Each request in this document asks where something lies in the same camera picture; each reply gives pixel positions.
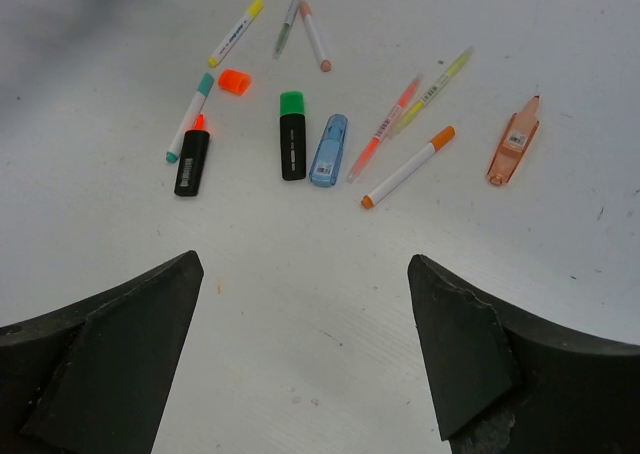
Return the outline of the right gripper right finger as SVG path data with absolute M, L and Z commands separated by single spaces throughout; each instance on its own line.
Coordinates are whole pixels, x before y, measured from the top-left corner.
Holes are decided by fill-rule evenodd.
M 635 453 L 639 349 L 550 322 L 424 255 L 408 266 L 440 438 L 455 453 Z

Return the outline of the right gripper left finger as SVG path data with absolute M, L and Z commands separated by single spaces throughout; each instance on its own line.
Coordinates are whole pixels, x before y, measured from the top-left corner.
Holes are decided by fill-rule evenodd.
M 2 327 L 2 452 L 151 452 L 203 277 L 187 251 Z

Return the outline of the teal capped white marker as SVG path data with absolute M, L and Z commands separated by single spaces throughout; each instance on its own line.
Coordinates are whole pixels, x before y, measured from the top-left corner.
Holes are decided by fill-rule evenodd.
M 205 73 L 198 85 L 196 93 L 194 94 L 186 113 L 179 125 L 179 128 L 174 136 L 169 148 L 167 149 L 165 159 L 167 162 L 173 164 L 176 163 L 180 157 L 182 144 L 185 133 L 194 125 L 198 116 L 201 113 L 202 107 L 211 91 L 214 84 L 214 77 Z

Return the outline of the pink capped white marker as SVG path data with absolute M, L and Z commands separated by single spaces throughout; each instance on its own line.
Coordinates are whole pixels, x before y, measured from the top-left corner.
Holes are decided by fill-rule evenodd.
M 331 61 L 325 52 L 319 31 L 315 25 L 309 4 L 301 0 L 299 4 L 299 12 L 301 14 L 306 32 L 308 34 L 314 55 L 322 72 L 330 72 L 332 69 Z

